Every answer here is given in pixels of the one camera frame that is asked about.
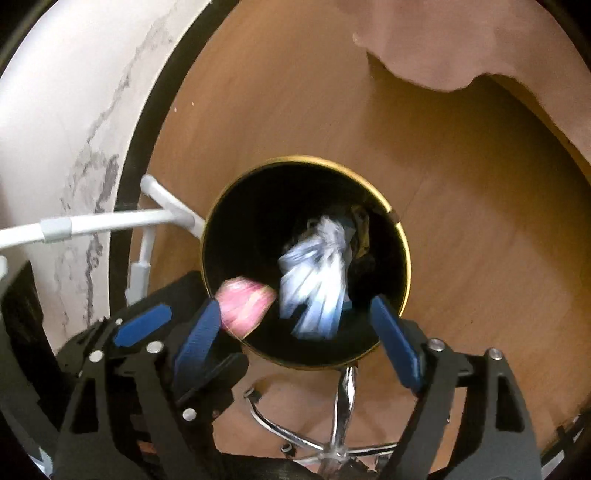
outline white wall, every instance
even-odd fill
[[[0,77],[3,226],[113,210],[145,100],[207,3],[59,0],[39,20]],[[54,349],[108,316],[108,234],[24,253]]]

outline chrome chair base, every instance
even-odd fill
[[[251,414],[254,419],[265,427],[269,432],[284,439],[285,444],[281,451],[287,457],[300,465],[320,464],[318,473],[324,478],[330,477],[337,471],[348,459],[359,457],[376,456],[376,469],[380,469],[385,464],[390,454],[396,448],[396,443],[384,443],[383,445],[370,445],[367,447],[348,448],[345,445],[345,435],[353,405],[355,403],[355,381],[357,377],[357,366],[344,367],[341,370],[339,385],[335,396],[335,407],[333,412],[333,424],[330,440],[327,443],[318,442],[314,439],[305,437],[290,429],[266,418],[258,409],[256,404],[261,399],[261,393],[254,387],[244,392],[244,398],[248,400],[251,408]],[[315,450],[317,453],[303,458],[294,458],[296,447],[303,447]]]

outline trash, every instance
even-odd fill
[[[239,340],[244,340],[256,327],[275,301],[275,291],[244,277],[226,280],[216,292],[222,314],[222,326]]]
[[[339,328],[346,295],[346,269],[353,256],[350,242],[355,236],[349,218],[333,220],[323,215],[308,221],[308,230],[281,258],[283,272],[279,290],[280,316],[290,318],[299,305],[306,311],[292,334],[300,339],[331,339]]]

